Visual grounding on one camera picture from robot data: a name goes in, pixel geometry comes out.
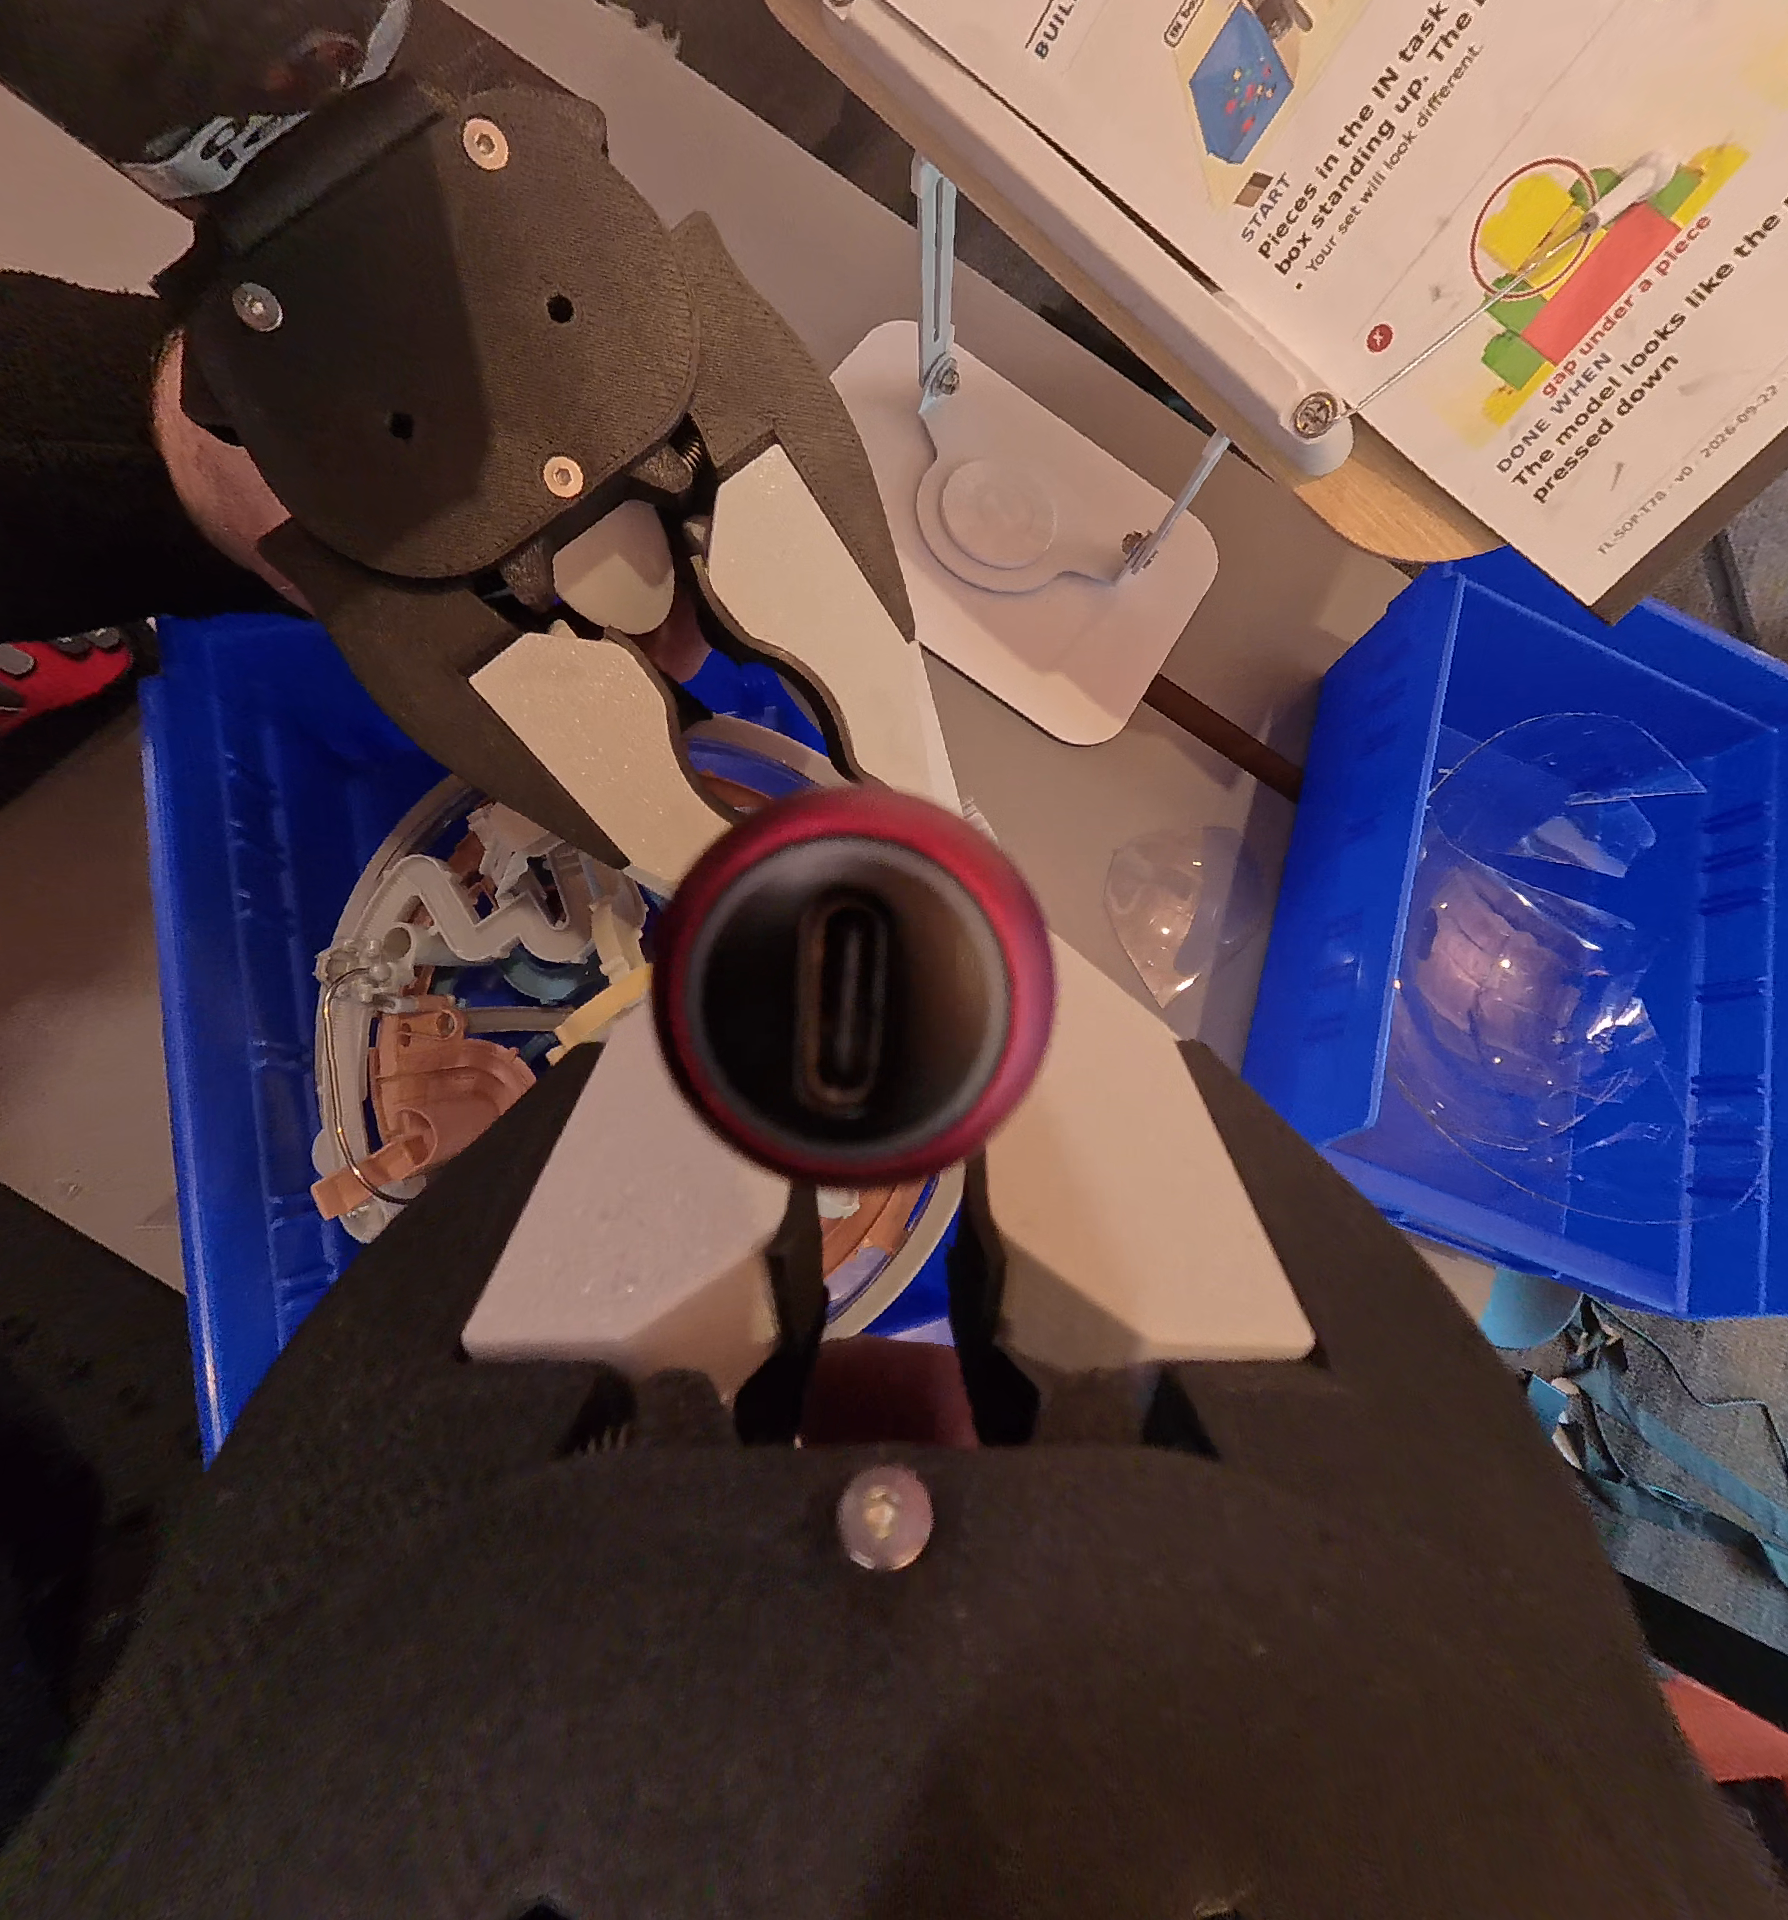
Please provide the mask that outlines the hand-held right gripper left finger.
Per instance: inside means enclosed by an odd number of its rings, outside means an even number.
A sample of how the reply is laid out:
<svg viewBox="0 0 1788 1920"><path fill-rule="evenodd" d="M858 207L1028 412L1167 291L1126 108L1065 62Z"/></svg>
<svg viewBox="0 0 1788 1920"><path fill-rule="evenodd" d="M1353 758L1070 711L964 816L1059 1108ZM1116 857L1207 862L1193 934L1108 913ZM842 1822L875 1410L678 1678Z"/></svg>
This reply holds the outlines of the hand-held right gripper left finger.
<svg viewBox="0 0 1788 1920"><path fill-rule="evenodd" d="M775 1350L765 1245L784 1181L695 1116L652 1034L593 1056L464 1328L475 1362L748 1377Z"/></svg>

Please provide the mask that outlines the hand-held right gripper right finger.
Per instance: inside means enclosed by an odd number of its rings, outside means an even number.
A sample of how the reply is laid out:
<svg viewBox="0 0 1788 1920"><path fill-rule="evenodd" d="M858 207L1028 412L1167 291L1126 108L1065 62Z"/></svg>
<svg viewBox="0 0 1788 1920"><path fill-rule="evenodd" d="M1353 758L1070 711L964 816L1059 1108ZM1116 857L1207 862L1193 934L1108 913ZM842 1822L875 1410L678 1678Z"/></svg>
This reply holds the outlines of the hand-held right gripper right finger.
<svg viewBox="0 0 1788 1920"><path fill-rule="evenodd" d="M964 1355L1021 1371L1299 1362L1310 1319L1158 1012L1050 954L1050 1031L986 1138L993 1304L974 1267Z"/></svg>

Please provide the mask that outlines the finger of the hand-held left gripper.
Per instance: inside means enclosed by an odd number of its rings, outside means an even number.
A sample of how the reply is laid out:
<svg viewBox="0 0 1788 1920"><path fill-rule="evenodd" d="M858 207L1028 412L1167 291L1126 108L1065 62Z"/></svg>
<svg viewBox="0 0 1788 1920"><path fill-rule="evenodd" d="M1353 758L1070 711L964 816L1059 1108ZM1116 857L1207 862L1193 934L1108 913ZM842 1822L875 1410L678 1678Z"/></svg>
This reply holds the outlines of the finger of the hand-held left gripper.
<svg viewBox="0 0 1788 1920"><path fill-rule="evenodd" d="M797 690L839 775L962 816L921 648L783 445L716 481L692 567L726 636Z"/></svg>
<svg viewBox="0 0 1788 1920"><path fill-rule="evenodd" d="M690 764L675 702L620 636L515 636L467 684L591 828L594 858L673 889L734 822Z"/></svg>

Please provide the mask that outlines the plastic marble maze toy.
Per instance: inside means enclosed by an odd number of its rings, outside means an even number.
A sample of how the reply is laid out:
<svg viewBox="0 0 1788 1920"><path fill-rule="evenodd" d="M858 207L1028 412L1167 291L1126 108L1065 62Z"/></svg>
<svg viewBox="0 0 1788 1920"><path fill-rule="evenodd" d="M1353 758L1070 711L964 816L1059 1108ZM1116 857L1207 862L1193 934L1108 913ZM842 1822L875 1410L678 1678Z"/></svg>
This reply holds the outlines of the plastic marble maze toy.
<svg viewBox="0 0 1788 1920"><path fill-rule="evenodd" d="M736 813L839 776L794 734L710 717L692 771ZM356 880L317 981L318 1215L371 1241L569 1049L648 992L657 881L443 778ZM823 1190L827 1330L948 1336L960 1175Z"/></svg>

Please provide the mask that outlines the red electric screwdriver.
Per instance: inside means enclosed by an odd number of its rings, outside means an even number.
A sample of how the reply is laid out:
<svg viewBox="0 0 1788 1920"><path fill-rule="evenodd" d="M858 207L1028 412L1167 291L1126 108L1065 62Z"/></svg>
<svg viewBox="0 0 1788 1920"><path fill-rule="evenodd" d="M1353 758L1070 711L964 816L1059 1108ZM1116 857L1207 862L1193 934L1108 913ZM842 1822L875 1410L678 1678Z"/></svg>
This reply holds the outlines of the red electric screwdriver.
<svg viewBox="0 0 1788 1920"><path fill-rule="evenodd" d="M1038 1078L1055 1001L1025 877L957 813L882 784L745 813L655 932L678 1089L753 1163L823 1186L979 1155Z"/></svg>

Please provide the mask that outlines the blue plastic bin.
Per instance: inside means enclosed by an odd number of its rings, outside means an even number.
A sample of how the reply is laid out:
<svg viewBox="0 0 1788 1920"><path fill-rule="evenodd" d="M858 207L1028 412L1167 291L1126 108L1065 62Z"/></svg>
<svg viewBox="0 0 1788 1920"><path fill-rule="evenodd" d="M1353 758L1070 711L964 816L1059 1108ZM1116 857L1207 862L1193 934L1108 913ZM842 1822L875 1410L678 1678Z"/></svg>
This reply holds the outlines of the blue plastic bin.
<svg viewBox="0 0 1788 1920"><path fill-rule="evenodd" d="M158 623L140 684L170 1153L203 1462L361 1245L308 1199L313 961L443 771L284 614Z"/></svg>
<svg viewBox="0 0 1788 1920"><path fill-rule="evenodd" d="M1558 712L1636 721L1711 792L1679 833L1698 1166L1751 1122L1763 1148L1721 1218L1553 1232L1488 1204L1386 1079L1444 734ZM1402 1227L1644 1311L1788 1317L1788 666L1657 601L1605 622L1511 552L1428 569L1319 686L1241 1072Z"/></svg>

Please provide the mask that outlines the person's left forearm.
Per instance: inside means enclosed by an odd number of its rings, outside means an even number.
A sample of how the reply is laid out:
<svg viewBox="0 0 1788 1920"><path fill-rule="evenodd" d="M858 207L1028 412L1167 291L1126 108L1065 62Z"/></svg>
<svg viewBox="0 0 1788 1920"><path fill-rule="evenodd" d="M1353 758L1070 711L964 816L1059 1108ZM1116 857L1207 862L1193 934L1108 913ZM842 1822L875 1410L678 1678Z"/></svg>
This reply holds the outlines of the person's left forearm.
<svg viewBox="0 0 1788 1920"><path fill-rule="evenodd" d="M0 271L0 642L281 612L181 504L149 424L148 294Z"/></svg>

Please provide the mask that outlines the person's left hand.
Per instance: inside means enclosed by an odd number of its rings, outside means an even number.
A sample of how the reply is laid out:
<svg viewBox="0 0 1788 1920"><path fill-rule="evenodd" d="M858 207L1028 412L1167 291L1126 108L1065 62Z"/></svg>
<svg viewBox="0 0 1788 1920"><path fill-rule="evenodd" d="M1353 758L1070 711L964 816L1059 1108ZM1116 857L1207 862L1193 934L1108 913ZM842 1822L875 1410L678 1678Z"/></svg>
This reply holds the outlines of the person's left hand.
<svg viewBox="0 0 1788 1920"><path fill-rule="evenodd" d="M242 446L215 438L186 415L183 347L185 338L176 329L161 347L153 381L153 436L170 486L215 552L307 612L308 601L298 586L261 553L264 540L288 520L288 513Z"/></svg>

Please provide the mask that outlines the wooden white book stand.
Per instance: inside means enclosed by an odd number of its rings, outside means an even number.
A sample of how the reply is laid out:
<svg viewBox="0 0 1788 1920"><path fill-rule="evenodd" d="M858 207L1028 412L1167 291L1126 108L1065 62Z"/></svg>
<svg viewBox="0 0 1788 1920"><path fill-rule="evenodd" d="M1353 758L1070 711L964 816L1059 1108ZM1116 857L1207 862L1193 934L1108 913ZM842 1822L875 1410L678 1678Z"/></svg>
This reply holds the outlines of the wooden white book stand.
<svg viewBox="0 0 1788 1920"><path fill-rule="evenodd" d="M1227 448L1286 484L1341 538L1386 563L1440 563L1511 548L1365 426L1353 431L1344 453L1322 471L1283 460L1279 440L1262 431L1265 400L1247 397L1241 379L1217 362L1201 336L1217 319L1233 319L1207 281L1169 264L1130 226L1138 261L1158 270L1181 300L1177 312L1161 312L1161 326L1151 328L1146 300L1135 311L1120 300L1129 275L1075 264L1020 191L934 108L921 106L904 82L885 89L836 42L823 24L826 4L769 4L768 13L914 155L918 324L884 324L839 370L842 392L866 431L882 499L892 506L897 552L921 590L922 642L939 658L1056 739L1096 746L1119 734L1214 578L1214 540L1189 525L1189 515L1194 491ZM1047 403L1028 401L956 342L952 249L960 200L981 205L1207 418L1211 440L1174 499L1160 484L1133 479L1076 428L1056 426ZM1726 519L1733 496L1785 445L1788 428L1619 588L1586 606L1609 616L1626 612L1667 567Z"/></svg>

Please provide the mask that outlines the clear plastic shell fragment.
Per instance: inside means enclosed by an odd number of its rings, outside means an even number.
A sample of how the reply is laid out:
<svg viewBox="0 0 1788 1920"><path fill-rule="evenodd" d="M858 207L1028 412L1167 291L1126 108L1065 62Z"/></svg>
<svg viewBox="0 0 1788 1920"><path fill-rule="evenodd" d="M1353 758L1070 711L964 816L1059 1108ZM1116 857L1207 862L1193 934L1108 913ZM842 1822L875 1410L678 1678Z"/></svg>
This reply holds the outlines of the clear plastic shell fragment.
<svg viewBox="0 0 1788 1920"><path fill-rule="evenodd" d="M1237 828L1155 828L1113 850L1102 909L1141 987L1167 1009L1265 932L1270 887Z"/></svg>

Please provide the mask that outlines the clear plastic dome shell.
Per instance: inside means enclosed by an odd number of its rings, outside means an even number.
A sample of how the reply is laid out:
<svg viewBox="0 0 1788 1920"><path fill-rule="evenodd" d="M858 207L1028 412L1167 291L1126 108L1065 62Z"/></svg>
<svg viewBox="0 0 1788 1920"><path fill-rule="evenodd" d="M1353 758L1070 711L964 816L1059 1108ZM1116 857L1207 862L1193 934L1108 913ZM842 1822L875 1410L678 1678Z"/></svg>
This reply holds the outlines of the clear plastic dome shell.
<svg viewBox="0 0 1788 1920"><path fill-rule="evenodd" d="M1679 833L1708 782L1607 712L1447 729L1429 782L1386 1079L1488 1204L1668 1227L1755 1199L1755 1125L1698 1166Z"/></svg>

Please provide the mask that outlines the red black tweezers case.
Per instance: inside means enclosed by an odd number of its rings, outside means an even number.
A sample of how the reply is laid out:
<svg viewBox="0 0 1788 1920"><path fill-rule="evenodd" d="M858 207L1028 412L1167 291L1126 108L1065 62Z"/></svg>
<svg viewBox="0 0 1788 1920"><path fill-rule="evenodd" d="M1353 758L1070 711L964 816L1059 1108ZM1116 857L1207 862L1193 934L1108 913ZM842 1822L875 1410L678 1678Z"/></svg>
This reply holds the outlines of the red black tweezers case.
<svg viewBox="0 0 1788 1920"><path fill-rule="evenodd" d="M158 670L156 623L121 622L0 645L0 810L30 791L109 721L130 712Z"/></svg>

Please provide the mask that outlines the black desk mat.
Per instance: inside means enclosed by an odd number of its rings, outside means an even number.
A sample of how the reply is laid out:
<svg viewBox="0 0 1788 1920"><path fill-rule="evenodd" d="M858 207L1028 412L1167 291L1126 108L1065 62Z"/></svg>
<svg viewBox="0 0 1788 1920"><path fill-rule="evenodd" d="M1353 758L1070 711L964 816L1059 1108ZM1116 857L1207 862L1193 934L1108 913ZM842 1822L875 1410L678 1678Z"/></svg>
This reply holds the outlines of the black desk mat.
<svg viewBox="0 0 1788 1920"><path fill-rule="evenodd" d="M0 1183L0 1853L202 1474L183 1297Z"/></svg>

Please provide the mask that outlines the printed instruction sheet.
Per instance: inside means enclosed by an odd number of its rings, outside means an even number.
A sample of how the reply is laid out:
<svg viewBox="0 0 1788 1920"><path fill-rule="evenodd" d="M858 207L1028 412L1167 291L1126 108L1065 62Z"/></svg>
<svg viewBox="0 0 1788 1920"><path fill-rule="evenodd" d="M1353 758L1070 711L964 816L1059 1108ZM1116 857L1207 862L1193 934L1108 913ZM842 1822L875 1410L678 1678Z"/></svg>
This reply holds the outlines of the printed instruction sheet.
<svg viewBox="0 0 1788 1920"><path fill-rule="evenodd" d="M1322 471L1365 426L1601 604L1788 428L1788 2L826 4Z"/></svg>

